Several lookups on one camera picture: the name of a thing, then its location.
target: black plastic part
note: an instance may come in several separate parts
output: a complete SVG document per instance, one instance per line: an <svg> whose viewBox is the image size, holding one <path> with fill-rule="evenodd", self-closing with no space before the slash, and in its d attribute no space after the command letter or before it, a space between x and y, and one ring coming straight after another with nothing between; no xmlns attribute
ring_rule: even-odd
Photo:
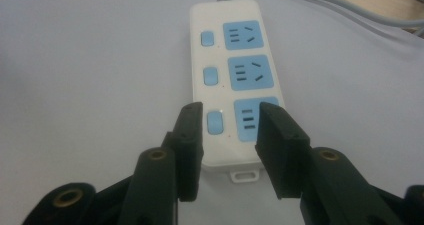
<svg viewBox="0 0 424 225"><path fill-rule="evenodd" d="M86 183L69 183L58 187L44 196L23 224L80 224L95 194L94 187Z"/></svg>
<svg viewBox="0 0 424 225"><path fill-rule="evenodd" d="M132 176L98 192L82 224L117 224L131 179Z"/></svg>
<svg viewBox="0 0 424 225"><path fill-rule="evenodd" d="M424 186L414 185L406 191L403 214L410 225L424 224Z"/></svg>
<svg viewBox="0 0 424 225"><path fill-rule="evenodd" d="M177 224L175 155L152 148L140 155L118 225Z"/></svg>
<svg viewBox="0 0 424 225"><path fill-rule="evenodd" d="M383 201L387 204L387 206L389 206L389 208L405 223L405 224L409 224L406 222L405 218L407 217L406 214L404 213L404 202L403 199L395 196L389 192L386 192L378 187L374 187L374 190L378 193L378 195L381 197L381 199L383 199Z"/></svg>
<svg viewBox="0 0 424 225"><path fill-rule="evenodd" d="M342 153L312 149L308 173L330 224L403 224Z"/></svg>
<svg viewBox="0 0 424 225"><path fill-rule="evenodd" d="M203 104L196 102L181 109L174 130L168 132L162 147L175 152L177 191L180 201L194 201L199 189L202 147Z"/></svg>
<svg viewBox="0 0 424 225"><path fill-rule="evenodd" d="M330 219L322 205L313 184L305 179L304 190L300 200L300 211L302 212L305 225L328 225Z"/></svg>
<svg viewBox="0 0 424 225"><path fill-rule="evenodd" d="M279 199L300 197L309 143L308 135L286 110L260 104L256 151Z"/></svg>

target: electrical outlet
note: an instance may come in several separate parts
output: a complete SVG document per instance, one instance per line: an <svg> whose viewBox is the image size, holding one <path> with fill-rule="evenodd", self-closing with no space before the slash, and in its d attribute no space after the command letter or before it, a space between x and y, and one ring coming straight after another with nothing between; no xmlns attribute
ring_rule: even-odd
<svg viewBox="0 0 424 225"><path fill-rule="evenodd" d="M264 46L258 21L224 23L225 46L228 50Z"/></svg>
<svg viewBox="0 0 424 225"><path fill-rule="evenodd" d="M240 141L256 141L259 124L259 105L261 102L278 104L276 97L239 99L234 102L237 133Z"/></svg>
<svg viewBox="0 0 424 225"><path fill-rule="evenodd" d="M271 88L274 86L268 58L265 55L228 59L231 88L234 91Z"/></svg>
<svg viewBox="0 0 424 225"><path fill-rule="evenodd" d="M259 6L252 0L190 10L193 100L203 103L202 168L235 183L259 179L260 102L284 107Z"/></svg>

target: blue switch button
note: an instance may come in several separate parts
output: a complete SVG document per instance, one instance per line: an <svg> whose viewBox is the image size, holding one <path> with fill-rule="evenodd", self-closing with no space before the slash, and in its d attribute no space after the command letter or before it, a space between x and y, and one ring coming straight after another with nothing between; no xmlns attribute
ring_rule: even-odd
<svg viewBox="0 0 424 225"><path fill-rule="evenodd" d="M211 135L218 135L224 131L222 113L219 111L209 112L207 115L208 132Z"/></svg>
<svg viewBox="0 0 424 225"><path fill-rule="evenodd" d="M214 44L213 32L211 31L202 32L200 37L201 37L202 46L204 47L213 46Z"/></svg>
<svg viewBox="0 0 424 225"><path fill-rule="evenodd" d="M206 86L218 84L218 70L216 67L207 67L203 69L203 80Z"/></svg>

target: mounting hole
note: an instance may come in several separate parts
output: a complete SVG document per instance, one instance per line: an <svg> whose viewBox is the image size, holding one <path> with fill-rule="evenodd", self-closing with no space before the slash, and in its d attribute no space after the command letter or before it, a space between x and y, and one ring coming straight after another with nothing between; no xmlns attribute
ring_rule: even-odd
<svg viewBox="0 0 424 225"><path fill-rule="evenodd" d="M149 158L152 160L161 160L166 157L166 152L162 150L155 150L149 153Z"/></svg>
<svg viewBox="0 0 424 225"><path fill-rule="evenodd" d="M367 222L368 224L371 224L371 225L387 225L387 223L383 219L375 215L367 216Z"/></svg>
<svg viewBox="0 0 424 225"><path fill-rule="evenodd" d="M259 169L251 171L230 172L233 183L256 182L259 180Z"/></svg>
<svg viewBox="0 0 424 225"><path fill-rule="evenodd" d="M53 206L64 208L77 203L84 193L79 188L68 189L59 193L53 200Z"/></svg>
<svg viewBox="0 0 424 225"><path fill-rule="evenodd" d="M339 155L337 155L337 153L332 152L330 150L322 150L319 151L319 155L321 155L321 157L329 160L329 161L336 161L339 160Z"/></svg>

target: power strip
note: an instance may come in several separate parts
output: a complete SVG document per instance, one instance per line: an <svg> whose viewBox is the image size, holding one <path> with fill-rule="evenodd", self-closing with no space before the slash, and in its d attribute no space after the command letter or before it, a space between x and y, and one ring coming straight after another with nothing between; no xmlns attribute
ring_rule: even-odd
<svg viewBox="0 0 424 225"><path fill-rule="evenodd" d="M235 183L259 179L259 104L284 107L259 6L252 0L194 5L193 99L203 102L203 169Z"/></svg>

